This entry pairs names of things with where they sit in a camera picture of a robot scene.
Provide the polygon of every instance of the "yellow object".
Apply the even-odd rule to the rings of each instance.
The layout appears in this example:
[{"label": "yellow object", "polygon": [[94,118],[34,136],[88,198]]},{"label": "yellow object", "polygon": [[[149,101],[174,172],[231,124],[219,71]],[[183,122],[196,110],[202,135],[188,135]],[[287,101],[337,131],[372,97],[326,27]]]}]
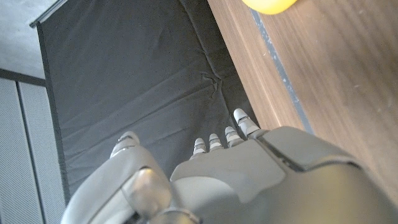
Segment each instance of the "yellow object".
[{"label": "yellow object", "polygon": [[243,0],[250,8],[264,14],[277,14],[290,7],[296,0]]}]

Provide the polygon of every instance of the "robotic hand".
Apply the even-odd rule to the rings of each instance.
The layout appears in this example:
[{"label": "robotic hand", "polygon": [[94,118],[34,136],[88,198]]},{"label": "robotic hand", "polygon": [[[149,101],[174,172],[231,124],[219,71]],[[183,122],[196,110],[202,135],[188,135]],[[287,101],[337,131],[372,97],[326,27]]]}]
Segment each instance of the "robotic hand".
[{"label": "robotic hand", "polygon": [[111,158],[70,200],[62,223],[398,223],[395,205],[367,168],[295,128],[259,129],[237,109],[247,138],[210,135],[170,180],[126,132]]}]

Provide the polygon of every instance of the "gray wall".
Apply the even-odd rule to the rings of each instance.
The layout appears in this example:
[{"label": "gray wall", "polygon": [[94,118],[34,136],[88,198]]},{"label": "gray wall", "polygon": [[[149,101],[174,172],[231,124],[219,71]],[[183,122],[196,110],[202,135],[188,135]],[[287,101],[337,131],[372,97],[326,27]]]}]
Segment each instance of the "gray wall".
[{"label": "gray wall", "polygon": [[0,78],[1,223],[60,223],[65,209],[45,87]]},{"label": "gray wall", "polygon": [[44,78],[36,29],[29,27],[55,0],[0,1],[0,68]]}]

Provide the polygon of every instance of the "black fabric backdrop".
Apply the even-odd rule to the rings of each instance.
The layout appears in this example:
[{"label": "black fabric backdrop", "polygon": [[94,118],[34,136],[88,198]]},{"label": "black fabric backdrop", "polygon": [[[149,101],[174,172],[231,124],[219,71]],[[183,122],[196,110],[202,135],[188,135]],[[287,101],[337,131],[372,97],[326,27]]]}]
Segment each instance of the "black fabric backdrop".
[{"label": "black fabric backdrop", "polygon": [[235,108],[255,120],[206,0],[69,0],[39,36],[71,193],[127,130],[170,176]]}]

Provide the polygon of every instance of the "wooden table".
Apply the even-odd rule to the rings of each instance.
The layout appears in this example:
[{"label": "wooden table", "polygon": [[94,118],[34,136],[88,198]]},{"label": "wooden table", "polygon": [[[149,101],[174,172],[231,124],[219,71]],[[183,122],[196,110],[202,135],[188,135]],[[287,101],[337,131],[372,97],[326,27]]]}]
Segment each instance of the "wooden table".
[{"label": "wooden table", "polygon": [[347,150],[398,204],[398,1],[298,0],[274,16],[208,2],[261,127]]}]

